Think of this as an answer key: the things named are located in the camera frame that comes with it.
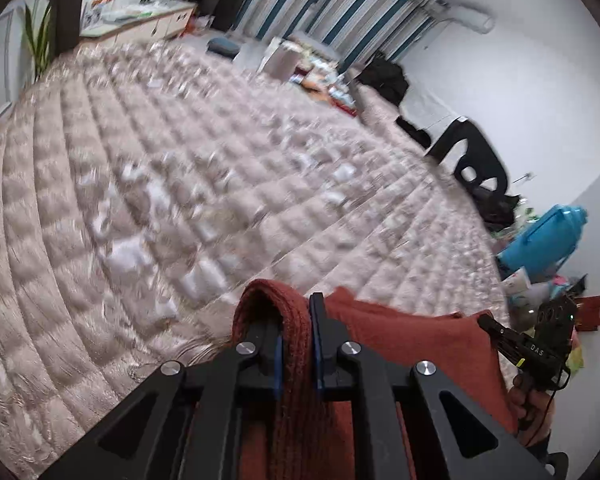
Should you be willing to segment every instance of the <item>quilted bedspread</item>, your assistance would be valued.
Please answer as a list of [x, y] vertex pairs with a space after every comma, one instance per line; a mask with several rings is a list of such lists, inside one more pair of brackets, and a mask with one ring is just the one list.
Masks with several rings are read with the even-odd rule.
[[0, 459], [35, 478], [253, 278], [506, 322], [470, 200], [382, 120], [184, 46], [83, 47], [0, 131]]

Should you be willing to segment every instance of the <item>green leaves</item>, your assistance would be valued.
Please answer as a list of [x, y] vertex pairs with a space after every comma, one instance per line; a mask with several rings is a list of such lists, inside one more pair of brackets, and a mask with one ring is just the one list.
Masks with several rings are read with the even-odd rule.
[[25, 4], [24, 10], [24, 31], [27, 37], [27, 44], [33, 56], [35, 81], [45, 73], [49, 66], [49, 21], [51, 19], [51, 3], [47, 4], [45, 13], [40, 22], [38, 33], [33, 31], [33, 15], [29, 6]]

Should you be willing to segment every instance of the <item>red cloth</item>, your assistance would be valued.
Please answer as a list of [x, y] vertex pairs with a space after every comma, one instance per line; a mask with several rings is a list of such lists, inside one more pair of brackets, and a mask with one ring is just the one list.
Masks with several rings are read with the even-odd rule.
[[[421, 317], [356, 301], [345, 288], [325, 299], [329, 317], [344, 322], [351, 338], [389, 361], [411, 366], [435, 362], [453, 382], [513, 433], [498, 353], [476, 316]], [[287, 285], [250, 283], [235, 313], [234, 342], [251, 320], [277, 309], [283, 317], [285, 377], [274, 413], [266, 408], [245, 423], [242, 480], [350, 480], [355, 478], [350, 404], [321, 402], [312, 381], [308, 301]]]

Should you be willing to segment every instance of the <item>blue and white curtain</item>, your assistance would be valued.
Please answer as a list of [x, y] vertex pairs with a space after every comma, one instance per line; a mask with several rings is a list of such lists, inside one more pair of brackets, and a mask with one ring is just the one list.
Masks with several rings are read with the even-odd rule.
[[382, 50], [398, 59], [436, 22], [441, 0], [245, 0], [235, 28], [269, 41], [305, 30], [342, 55], [342, 67]]

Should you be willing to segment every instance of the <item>floor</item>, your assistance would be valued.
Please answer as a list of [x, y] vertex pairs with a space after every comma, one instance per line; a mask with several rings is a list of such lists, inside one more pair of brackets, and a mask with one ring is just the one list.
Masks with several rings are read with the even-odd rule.
[[257, 70], [262, 61], [264, 51], [267, 49], [267, 43], [252, 38], [241, 38], [230, 32], [224, 33], [219, 30], [209, 29], [200, 36], [188, 34], [179, 40], [184, 44], [191, 45], [199, 50], [206, 51], [206, 44], [213, 38], [227, 37], [235, 43], [241, 44], [240, 53], [234, 59], [234, 65], [244, 70]]

